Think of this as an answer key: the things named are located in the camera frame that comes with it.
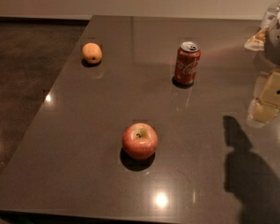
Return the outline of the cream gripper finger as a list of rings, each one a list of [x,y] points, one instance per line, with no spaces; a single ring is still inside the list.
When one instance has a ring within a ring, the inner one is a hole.
[[[245,49],[252,51],[264,51],[268,28],[269,26],[263,27],[255,35],[247,39],[244,44]]]
[[[280,66],[270,73],[261,72],[256,79],[253,99],[246,122],[254,128],[270,123],[280,111]]]

